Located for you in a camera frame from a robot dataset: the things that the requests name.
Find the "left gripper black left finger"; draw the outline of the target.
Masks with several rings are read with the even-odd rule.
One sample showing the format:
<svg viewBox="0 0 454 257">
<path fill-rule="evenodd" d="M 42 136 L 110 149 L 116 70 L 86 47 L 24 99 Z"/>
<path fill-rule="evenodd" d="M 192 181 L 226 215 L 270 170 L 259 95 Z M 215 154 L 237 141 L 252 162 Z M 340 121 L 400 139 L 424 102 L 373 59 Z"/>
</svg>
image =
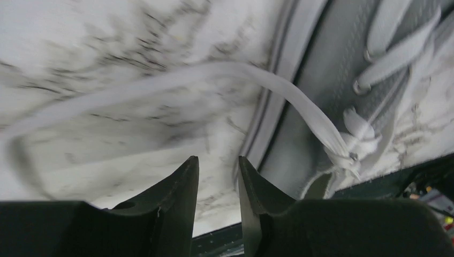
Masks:
<svg viewBox="0 0 454 257">
<path fill-rule="evenodd" d="M 111 209 L 83 201 L 1 203 L 1 256 L 189 256 L 199 159 Z"/>
</svg>

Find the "grey canvas sneaker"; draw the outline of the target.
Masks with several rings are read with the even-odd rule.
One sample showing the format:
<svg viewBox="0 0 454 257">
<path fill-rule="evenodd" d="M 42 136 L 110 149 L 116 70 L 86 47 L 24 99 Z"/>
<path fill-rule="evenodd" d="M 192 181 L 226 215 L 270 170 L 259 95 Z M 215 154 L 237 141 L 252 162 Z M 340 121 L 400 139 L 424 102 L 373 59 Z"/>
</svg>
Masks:
<svg viewBox="0 0 454 257">
<path fill-rule="evenodd" d="M 1 199 L 98 200 L 148 153 L 293 198 L 376 175 L 453 1 L 1 1 Z"/>
</svg>

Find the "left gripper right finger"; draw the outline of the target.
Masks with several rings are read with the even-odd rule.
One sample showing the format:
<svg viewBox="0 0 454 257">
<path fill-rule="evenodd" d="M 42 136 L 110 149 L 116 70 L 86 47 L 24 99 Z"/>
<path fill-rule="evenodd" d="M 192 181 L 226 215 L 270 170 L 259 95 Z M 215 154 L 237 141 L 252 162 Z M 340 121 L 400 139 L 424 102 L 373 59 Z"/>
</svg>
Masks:
<svg viewBox="0 0 454 257">
<path fill-rule="evenodd" d="M 453 256 L 451 239 L 415 200 L 295 200 L 245 157 L 238 180 L 246 256 Z"/>
</svg>

